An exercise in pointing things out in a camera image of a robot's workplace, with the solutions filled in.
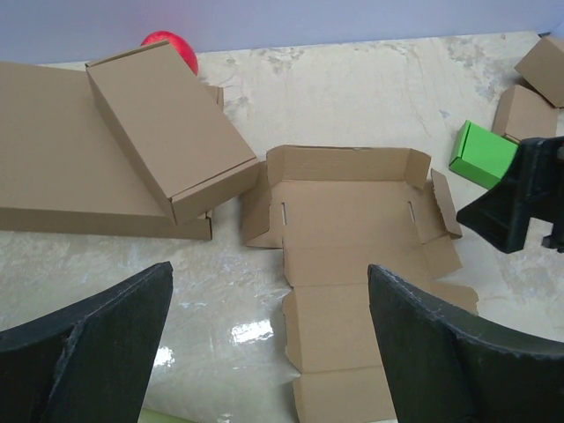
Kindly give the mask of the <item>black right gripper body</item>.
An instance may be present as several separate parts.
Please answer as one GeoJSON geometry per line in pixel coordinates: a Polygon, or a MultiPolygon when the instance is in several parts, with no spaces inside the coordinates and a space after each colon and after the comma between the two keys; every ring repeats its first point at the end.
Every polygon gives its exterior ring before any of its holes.
{"type": "Polygon", "coordinates": [[[563,138],[531,138],[518,147],[508,171],[515,192],[510,209],[506,252],[523,249],[531,219],[552,225],[541,246],[563,250],[563,138]]]}

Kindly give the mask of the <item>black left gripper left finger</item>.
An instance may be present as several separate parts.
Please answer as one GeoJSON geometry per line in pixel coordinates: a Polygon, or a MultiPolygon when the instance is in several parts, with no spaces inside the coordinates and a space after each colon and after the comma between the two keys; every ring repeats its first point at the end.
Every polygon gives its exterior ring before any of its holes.
{"type": "Polygon", "coordinates": [[[3,422],[135,422],[173,293],[156,263],[1,333],[3,422]]]}

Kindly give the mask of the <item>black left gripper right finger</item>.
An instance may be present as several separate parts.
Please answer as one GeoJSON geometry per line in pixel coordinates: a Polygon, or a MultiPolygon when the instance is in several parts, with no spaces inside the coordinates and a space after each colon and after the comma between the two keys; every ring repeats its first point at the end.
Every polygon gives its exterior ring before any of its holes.
{"type": "Polygon", "coordinates": [[[369,308],[400,422],[561,422],[563,344],[368,268],[369,308]]]}

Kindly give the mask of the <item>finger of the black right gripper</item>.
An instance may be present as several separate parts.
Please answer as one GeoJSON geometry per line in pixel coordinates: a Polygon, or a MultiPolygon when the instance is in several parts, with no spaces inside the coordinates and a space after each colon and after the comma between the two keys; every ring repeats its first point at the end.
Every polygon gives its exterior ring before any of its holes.
{"type": "Polygon", "coordinates": [[[529,228],[529,211],[519,196],[516,181],[501,180],[484,195],[456,214],[456,221],[502,253],[524,247],[529,228]]]}

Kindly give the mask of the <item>brown cardboard box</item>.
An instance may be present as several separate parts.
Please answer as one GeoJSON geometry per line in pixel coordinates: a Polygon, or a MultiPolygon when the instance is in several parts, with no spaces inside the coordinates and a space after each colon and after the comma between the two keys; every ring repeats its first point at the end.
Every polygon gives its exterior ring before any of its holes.
{"type": "Polygon", "coordinates": [[[393,419],[369,311],[367,268],[475,311],[477,293],[445,282],[462,235],[446,177],[412,148],[281,145],[241,200],[250,247],[281,249],[286,356],[302,422],[393,419]]]}

